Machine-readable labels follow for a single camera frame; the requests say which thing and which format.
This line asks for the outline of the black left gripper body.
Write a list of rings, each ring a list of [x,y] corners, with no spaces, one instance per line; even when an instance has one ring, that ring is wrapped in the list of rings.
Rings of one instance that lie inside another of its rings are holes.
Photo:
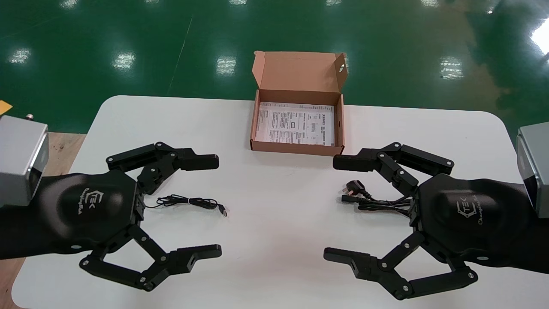
[[[119,170],[44,177],[29,205],[1,208],[0,257],[114,252],[118,235],[144,218],[140,197],[136,181]]]

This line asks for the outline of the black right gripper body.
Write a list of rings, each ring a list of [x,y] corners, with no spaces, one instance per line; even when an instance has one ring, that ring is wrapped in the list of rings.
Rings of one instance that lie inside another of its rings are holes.
[[[548,219],[535,213],[523,184],[440,174],[414,194],[411,225],[437,261],[547,274]]]

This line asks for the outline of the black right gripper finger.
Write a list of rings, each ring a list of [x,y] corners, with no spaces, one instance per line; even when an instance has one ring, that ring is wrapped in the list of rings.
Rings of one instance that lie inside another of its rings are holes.
[[[454,162],[399,142],[384,148],[362,148],[356,155],[338,154],[333,158],[333,168],[336,170],[376,171],[404,197],[408,197],[414,195],[419,181],[404,167],[430,176],[449,175]]]
[[[449,273],[410,281],[404,279],[396,272],[396,266],[425,243],[425,236],[415,231],[383,258],[337,248],[325,248],[323,257],[327,261],[349,265],[355,278],[380,284],[397,300],[463,289],[478,280],[476,272],[460,258],[447,258]]]

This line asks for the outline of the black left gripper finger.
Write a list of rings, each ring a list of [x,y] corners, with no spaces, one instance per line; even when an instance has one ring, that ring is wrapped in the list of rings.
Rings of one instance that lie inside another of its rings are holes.
[[[146,270],[138,272],[104,261],[107,254],[122,248],[131,240],[135,240],[153,258],[154,262]],[[219,258],[221,255],[222,248],[218,244],[165,252],[141,227],[130,225],[105,244],[93,249],[81,260],[80,268],[90,275],[114,283],[152,291],[169,276],[190,273],[198,260]]]
[[[219,158],[215,154],[196,154],[192,148],[173,148],[157,142],[106,159],[109,170],[129,172],[141,168],[137,186],[142,194],[152,195],[177,170],[216,170]]]

